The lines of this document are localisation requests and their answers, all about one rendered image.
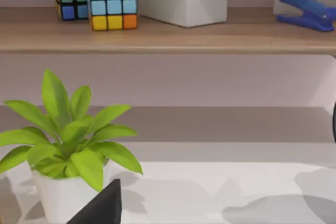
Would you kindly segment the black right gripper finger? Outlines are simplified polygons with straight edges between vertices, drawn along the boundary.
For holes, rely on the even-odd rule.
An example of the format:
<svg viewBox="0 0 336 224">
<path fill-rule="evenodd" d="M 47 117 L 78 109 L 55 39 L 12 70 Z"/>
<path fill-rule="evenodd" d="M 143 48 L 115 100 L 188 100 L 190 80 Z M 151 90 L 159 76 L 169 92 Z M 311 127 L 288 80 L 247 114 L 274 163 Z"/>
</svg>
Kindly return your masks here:
<svg viewBox="0 0 336 224">
<path fill-rule="evenodd" d="M 114 179 L 66 224 L 121 224 L 120 179 Z"/>
</svg>

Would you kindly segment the green plant in white pot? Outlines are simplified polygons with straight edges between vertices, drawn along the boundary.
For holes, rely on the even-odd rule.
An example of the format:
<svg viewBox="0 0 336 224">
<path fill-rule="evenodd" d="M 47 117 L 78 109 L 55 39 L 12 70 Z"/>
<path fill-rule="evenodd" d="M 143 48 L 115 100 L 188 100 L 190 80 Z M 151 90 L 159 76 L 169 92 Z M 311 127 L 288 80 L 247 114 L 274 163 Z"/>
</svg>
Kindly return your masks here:
<svg viewBox="0 0 336 224">
<path fill-rule="evenodd" d="M 90 87 L 80 86 L 69 96 L 49 69 L 44 72 L 41 96 L 43 110 L 23 100 L 5 101 L 30 126 L 0 133 L 0 146 L 12 146 L 0 159 L 0 173 L 27 162 L 48 224 L 66 224 L 107 188 L 110 161 L 142 174 L 138 159 L 115 142 L 137 132 L 113 123 L 130 105 L 115 104 L 90 115 Z"/>
</svg>

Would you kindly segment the wooden shelf board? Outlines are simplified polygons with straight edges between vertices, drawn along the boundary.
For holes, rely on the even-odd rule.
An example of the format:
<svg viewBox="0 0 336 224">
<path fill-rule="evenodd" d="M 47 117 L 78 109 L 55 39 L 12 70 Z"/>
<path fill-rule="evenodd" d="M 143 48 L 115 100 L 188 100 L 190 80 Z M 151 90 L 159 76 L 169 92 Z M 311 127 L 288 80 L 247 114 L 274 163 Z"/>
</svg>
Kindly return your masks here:
<svg viewBox="0 0 336 224">
<path fill-rule="evenodd" d="M 271 8 L 231 7 L 225 23 L 183 28 L 140 17 L 132 30 L 93 31 L 52 7 L 0 8 L 0 52 L 20 54 L 332 55 L 336 31 L 279 23 Z"/>
</svg>

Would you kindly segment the white rectangular planter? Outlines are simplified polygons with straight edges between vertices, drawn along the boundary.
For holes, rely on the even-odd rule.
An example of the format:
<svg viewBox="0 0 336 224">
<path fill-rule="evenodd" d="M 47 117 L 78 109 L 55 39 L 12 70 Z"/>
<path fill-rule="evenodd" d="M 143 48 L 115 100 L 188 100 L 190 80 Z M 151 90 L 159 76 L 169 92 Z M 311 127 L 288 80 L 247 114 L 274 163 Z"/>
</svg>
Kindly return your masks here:
<svg viewBox="0 0 336 224">
<path fill-rule="evenodd" d="M 181 26 L 197 27 L 225 22 L 228 0 L 139 0 L 142 16 Z"/>
</svg>

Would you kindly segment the black round object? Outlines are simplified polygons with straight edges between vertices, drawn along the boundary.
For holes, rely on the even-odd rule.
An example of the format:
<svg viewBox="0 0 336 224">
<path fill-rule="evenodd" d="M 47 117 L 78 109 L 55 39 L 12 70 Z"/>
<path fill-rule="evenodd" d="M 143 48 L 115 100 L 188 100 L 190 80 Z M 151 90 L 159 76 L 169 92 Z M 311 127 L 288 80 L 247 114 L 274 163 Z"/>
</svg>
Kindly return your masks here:
<svg viewBox="0 0 336 224">
<path fill-rule="evenodd" d="M 336 143 L 336 101 L 334 103 L 333 112 L 332 112 L 332 132 L 334 142 Z"/>
</svg>

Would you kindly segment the blue stapler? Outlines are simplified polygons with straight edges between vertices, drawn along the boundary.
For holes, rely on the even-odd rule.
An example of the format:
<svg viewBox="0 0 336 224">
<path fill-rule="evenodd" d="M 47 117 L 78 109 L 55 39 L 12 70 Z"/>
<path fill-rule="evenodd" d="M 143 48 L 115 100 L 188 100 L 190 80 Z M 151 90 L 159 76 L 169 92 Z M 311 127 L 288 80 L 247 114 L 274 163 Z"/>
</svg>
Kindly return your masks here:
<svg viewBox="0 0 336 224">
<path fill-rule="evenodd" d="M 277 14 L 277 21 L 289 23 L 316 31 L 334 31 L 336 7 L 331 7 L 318 0 L 279 0 L 281 3 L 296 7 L 302 11 L 301 16 Z"/>
</svg>

